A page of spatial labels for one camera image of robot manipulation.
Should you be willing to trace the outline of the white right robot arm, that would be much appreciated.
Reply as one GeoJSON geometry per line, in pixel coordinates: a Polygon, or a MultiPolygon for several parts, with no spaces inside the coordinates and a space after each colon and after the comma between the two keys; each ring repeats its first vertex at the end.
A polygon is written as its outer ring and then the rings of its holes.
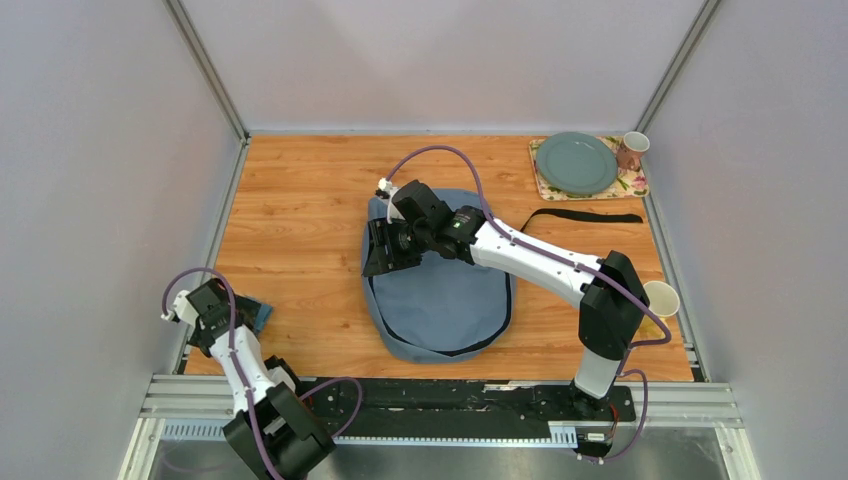
{"type": "Polygon", "coordinates": [[[397,187],[378,182],[386,213],[368,222],[366,278],[419,268],[425,260],[464,262],[524,279],[565,300],[579,314],[584,351],[572,381],[570,404],[582,418],[610,405],[609,390],[631,349],[650,300],[630,259],[565,250],[494,217],[486,203],[452,209],[417,180],[397,187]]]}

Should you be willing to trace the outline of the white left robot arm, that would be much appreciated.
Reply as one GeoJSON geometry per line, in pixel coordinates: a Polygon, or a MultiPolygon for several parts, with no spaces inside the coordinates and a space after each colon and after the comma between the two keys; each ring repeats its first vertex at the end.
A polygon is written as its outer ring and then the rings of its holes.
{"type": "Polygon", "coordinates": [[[304,405],[305,387],[277,356],[261,358],[257,333],[272,307],[236,295],[231,307],[223,282],[211,279],[179,292],[175,318],[192,327],[189,344],[214,359],[232,391],[233,418],[224,437],[259,479],[305,479],[334,449],[323,424],[304,405]]]}

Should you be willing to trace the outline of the blue-grey student backpack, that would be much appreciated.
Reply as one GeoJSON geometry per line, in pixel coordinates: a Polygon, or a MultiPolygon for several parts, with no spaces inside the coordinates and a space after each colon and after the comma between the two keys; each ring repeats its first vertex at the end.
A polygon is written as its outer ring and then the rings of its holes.
{"type": "MultiPolygon", "coordinates": [[[[512,323],[516,279],[494,268],[427,253],[404,271],[362,278],[365,301],[386,348],[419,364],[470,359],[495,343],[512,323]]],[[[579,298],[578,337],[585,348],[619,361],[640,309],[601,282],[579,298]]]]}

